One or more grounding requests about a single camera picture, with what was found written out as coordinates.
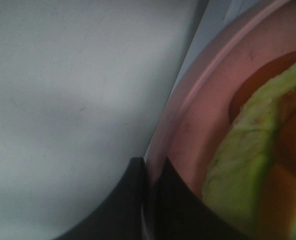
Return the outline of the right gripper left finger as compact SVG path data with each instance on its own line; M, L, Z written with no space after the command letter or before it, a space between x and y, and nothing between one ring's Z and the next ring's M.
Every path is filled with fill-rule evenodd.
M59 240L141 240L145 162L130 159L126 171L108 197Z

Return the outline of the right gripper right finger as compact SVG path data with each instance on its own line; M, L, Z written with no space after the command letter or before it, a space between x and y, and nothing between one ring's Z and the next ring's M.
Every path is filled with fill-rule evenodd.
M156 240L247 240L220 219L188 188L169 158L157 183L154 238Z

